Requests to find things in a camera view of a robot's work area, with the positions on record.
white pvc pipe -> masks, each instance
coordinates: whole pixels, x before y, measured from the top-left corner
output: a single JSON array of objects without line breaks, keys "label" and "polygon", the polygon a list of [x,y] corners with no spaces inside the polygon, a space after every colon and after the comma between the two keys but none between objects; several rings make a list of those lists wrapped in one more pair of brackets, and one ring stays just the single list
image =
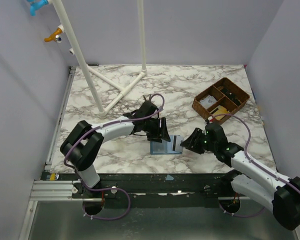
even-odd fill
[{"label": "white pvc pipe", "polygon": [[140,46],[142,56],[142,69],[143,73],[147,72],[146,66],[146,35],[145,35],[145,18],[144,18],[144,0],[137,0],[138,3],[138,16],[139,16],[139,33],[140,33]]},{"label": "white pvc pipe", "polygon": [[146,75],[145,72],[140,72],[139,75],[133,80],[128,86],[124,88],[122,92],[119,93],[118,96],[116,96],[115,99],[110,102],[108,106],[105,108],[105,114],[107,114],[125,95],[127,95],[131,89],[137,84],[137,82],[140,81],[144,76]]},{"label": "white pvc pipe", "polygon": [[119,84],[116,84],[114,81],[107,78],[105,75],[102,75],[100,72],[94,70],[92,67],[88,65],[88,70],[96,75],[98,78],[101,78],[106,83],[110,84],[111,86],[115,87],[116,89],[119,89],[120,91],[123,91],[125,88],[123,86],[120,86]]},{"label": "white pvc pipe", "polygon": [[52,0],[53,6],[55,8],[55,11],[60,19],[60,22],[64,28],[64,32],[67,35],[69,42],[71,44],[71,47],[74,50],[75,57],[80,65],[80,68],[83,72],[83,75],[85,77],[86,82],[88,83],[88,86],[90,88],[90,91],[92,93],[93,99],[96,103],[96,106],[98,107],[98,110],[102,116],[105,115],[104,107],[102,106],[101,100],[98,96],[97,90],[95,88],[94,82],[91,78],[90,72],[88,70],[88,65],[85,61],[84,55],[82,54],[82,51],[80,49],[79,43],[77,41],[75,32],[71,26],[71,23],[69,21],[68,15],[66,13],[65,7],[61,0]]}]

white marble surface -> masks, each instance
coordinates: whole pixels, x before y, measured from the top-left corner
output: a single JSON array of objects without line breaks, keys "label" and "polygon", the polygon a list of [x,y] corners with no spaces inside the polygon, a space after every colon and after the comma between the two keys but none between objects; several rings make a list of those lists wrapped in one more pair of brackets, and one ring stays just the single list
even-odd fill
[{"label": "white marble surface", "polygon": [[[94,68],[122,86],[127,86],[141,70],[139,65],[105,65]],[[104,106],[107,106],[119,91],[96,76],[92,77]],[[92,124],[116,119],[124,113],[138,109],[144,101],[143,95],[161,93],[164,96],[166,104],[161,116],[166,117],[170,134],[187,138],[196,127],[204,129],[205,121],[192,108],[194,97],[223,77],[229,78],[250,95],[249,101],[236,116],[244,119],[251,129],[252,138],[248,151],[256,159],[275,169],[262,121],[242,65],[148,65],[147,76],[106,117],[98,115],[83,73],[77,67],[52,156],[51,172],[73,172],[64,166],[64,156],[59,149],[79,121],[86,120]],[[161,104],[160,97],[154,97],[153,100],[157,106]],[[242,123],[230,118],[222,127],[230,142],[244,146],[247,130]],[[230,170],[213,154],[199,155],[183,149],[181,155],[150,155],[147,137],[133,135],[103,144],[94,161],[94,167],[98,173],[226,173]]]}]

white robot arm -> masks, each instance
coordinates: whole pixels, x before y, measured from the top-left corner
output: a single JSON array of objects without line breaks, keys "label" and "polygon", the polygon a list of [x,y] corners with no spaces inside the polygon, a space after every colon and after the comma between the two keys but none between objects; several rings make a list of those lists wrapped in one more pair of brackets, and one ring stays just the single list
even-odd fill
[{"label": "white robot arm", "polygon": [[105,142],[140,131],[146,132],[149,141],[159,143],[162,140],[171,141],[166,118],[159,118],[159,114],[157,118],[149,117],[159,111],[160,109],[151,102],[151,99],[145,99],[139,109],[125,113],[112,121],[93,125],[84,120],[78,122],[60,147],[60,151],[66,156],[64,164],[75,168],[85,184],[93,188],[100,181],[93,163],[101,145]]},{"label": "white robot arm", "polygon": [[300,225],[300,178],[282,175],[258,160],[244,148],[228,142],[223,128],[209,123],[205,131],[196,128],[191,136],[181,143],[186,149],[203,154],[213,152],[216,158],[234,168],[230,185],[234,192],[243,194],[271,211],[276,220],[288,230]]}]

gray floor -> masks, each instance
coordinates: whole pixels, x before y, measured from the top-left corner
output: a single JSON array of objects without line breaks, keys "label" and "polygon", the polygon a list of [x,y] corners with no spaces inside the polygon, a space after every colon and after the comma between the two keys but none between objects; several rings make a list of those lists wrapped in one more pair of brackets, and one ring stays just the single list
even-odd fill
[{"label": "gray floor", "polygon": [[[241,214],[255,213],[257,203],[246,200]],[[122,209],[106,209],[117,216]],[[31,230],[31,240],[294,240],[293,231],[281,227],[268,211],[254,218],[230,217],[220,209],[132,209],[116,221],[83,217],[81,202],[40,203]]]}]

light purple wall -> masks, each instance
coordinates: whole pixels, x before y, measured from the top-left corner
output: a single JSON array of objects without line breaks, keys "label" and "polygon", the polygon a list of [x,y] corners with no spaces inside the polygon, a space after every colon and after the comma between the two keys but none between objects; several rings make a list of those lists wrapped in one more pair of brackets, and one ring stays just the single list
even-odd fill
[{"label": "light purple wall", "polygon": [[300,177],[300,0],[283,2],[247,75],[278,170]]},{"label": "light purple wall", "polygon": [[[145,0],[150,64],[247,64],[283,0]],[[88,63],[140,64],[137,0],[64,0]],[[52,5],[40,10],[51,30]],[[76,62],[65,39],[59,47]]]},{"label": "light purple wall", "polygon": [[68,67],[26,1],[0,0],[0,240],[18,239],[47,158]]}]

